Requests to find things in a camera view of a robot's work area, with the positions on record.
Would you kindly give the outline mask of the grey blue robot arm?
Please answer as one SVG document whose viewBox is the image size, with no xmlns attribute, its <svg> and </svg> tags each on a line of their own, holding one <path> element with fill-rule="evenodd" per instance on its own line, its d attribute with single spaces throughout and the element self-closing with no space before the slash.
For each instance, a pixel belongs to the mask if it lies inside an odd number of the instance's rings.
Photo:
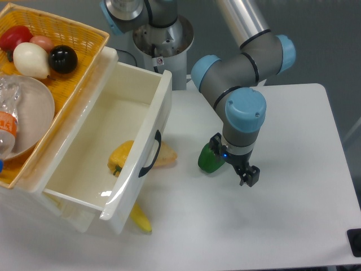
<svg viewBox="0 0 361 271">
<path fill-rule="evenodd" d="M 253 186 L 260 170 L 249 159 L 266 116 L 266 100 L 254 87 L 290 68 L 296 49 L 287 36 L 272 33 L 254 1 L 218 1 L 217 6 L 240 54 L 228 61 L 207 55 L 192 67 L 193 83 L 223 123 L 222 132 L 202 149 L 198 165 L 211 173 L 228 163 L 241 184 Z M 194 33 L 176 1 L 101 1 L 100 8 L 114 34 L 132 33 L 146 69 L 170 71 L 174 87 L 185 86 Z"/>
</svg>

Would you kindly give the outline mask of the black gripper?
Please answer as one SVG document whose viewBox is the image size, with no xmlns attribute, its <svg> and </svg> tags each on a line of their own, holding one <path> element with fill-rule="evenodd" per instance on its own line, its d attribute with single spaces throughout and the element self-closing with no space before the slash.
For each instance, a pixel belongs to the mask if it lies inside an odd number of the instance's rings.
<svg viewBox="0 0 361 271">
<path fill-rule="evenodd" d="M 221 143 L 221 134 L 216 133 L 209 140 L 209 149 L 214 155 L 219 155 L 219 160 L 234 166 L 236 174 L 240 177 L 239 185 L 252 187 L 259 180 L 260 169 L 249 165 L 254 143 L 245 147 L 236 147 L 231 144 Z"/>
</svg>

